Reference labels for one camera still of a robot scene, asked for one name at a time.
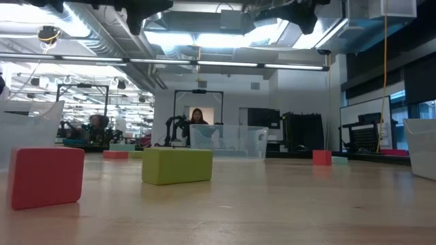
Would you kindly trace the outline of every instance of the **wooden table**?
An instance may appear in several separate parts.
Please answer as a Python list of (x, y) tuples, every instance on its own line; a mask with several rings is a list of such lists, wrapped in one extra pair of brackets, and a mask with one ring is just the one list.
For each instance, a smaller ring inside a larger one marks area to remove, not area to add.
[(153, 186), (140, 161), (88, 154), (78, 203), (13, 212), (0, 244), (436, 244), (436, 182), (409, 167), (214, 162), (210, 182)]

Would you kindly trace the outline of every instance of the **clear plastic bin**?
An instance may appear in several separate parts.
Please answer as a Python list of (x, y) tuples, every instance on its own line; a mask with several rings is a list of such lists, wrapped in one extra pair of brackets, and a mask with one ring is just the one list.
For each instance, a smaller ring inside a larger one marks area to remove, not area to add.
[(268, 128), (190, 125), (191, 148), (210, 149), (215, 159), (264, 160)]
[(0, 172), (8, 170), (13, 147), (55, 145), (63, 104), (0, 102)]
[(436, 180), (436, 119), (405, 119), (404, 125), (413, 173)]

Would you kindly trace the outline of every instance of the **green foam block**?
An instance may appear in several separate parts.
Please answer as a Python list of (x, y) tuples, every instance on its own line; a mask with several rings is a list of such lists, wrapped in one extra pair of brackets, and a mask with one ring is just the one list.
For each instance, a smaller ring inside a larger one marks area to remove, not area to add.
[(109, 150), (113, 151), (135, 151), (134, 144), (111, 144)]
[(143, 151), (134, 151), (134, 152), (129, 152), (129, 158), (132, 159), (142, 159), (142, 155), (144, 155)]
[(346, 157), (332, 157), (333, 164), (348, 164), (348, 158)]
[(145, 148), (142, 181), (150, 184), (176, 184), (210, 180), (212, 150), (188, 148)]

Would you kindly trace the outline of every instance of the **pink block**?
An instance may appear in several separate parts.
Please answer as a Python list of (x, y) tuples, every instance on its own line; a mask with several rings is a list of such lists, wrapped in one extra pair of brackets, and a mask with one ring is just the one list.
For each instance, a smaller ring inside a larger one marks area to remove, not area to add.
[(82, 195), (84, 151), (75, 148), (15, 148), (7, 197), (14, 210), (78, 201)]
[(382, 154), (391, 156), (408, 157), (409, 153), (406, 150), (380, 150)]
[(129, 152), (105, 150), (103, 151), (103, 158), (107, 159), (128, 159)]
[(314, 150), (312, 153), (312, 163), (314, 165), (331, 166), (332, 152), (329, 150)]

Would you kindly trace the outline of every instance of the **window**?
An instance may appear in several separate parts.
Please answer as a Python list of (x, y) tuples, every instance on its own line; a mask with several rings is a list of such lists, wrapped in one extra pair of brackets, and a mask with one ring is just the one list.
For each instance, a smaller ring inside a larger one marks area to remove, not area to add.
[(418, 105), (421, 119), (436, 119), (435, 101), (427, 101)]
[(404, 131), (403, 119), (409, 118), (405, 103), (405, 91), (394, 93), (390, 96), (390, 110), (392, 117), (392, 141), (396, 142), (396, 149), (408, 150), (407, 138)]

